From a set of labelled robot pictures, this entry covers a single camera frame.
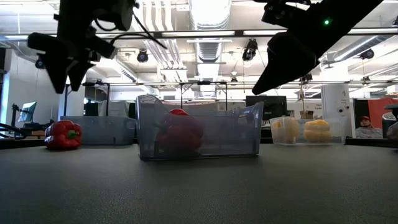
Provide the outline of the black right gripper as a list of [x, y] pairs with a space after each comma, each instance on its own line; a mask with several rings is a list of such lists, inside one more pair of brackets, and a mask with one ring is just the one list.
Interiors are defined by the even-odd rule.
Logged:
[[279, 32], [268, 42], [268, 63], [252, 88], [260, 95], [305, 76], [318, 59], [344, 35], [344, 1], [304, 1], [308, 9], [298, 20], [297, 38]]

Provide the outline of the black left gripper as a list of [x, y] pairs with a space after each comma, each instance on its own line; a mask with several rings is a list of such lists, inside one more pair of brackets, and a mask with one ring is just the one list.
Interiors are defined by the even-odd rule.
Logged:
[[64, 91], [67, 76], [73, 91], [78, 91], [87, 71], [95, 65], [87, 51], [92, 50], [103, 57], [114, 58], [116, 48], [96, 36], [91, 26], [96, 19], [108, 19], [114, 23], [114, 10], [118, 5], [113, 0], [60, 1], [57, 38], [33, 32], [28, 35], [28, 47], [44, 52], [39, 57], [50, 77], [56, 93]]

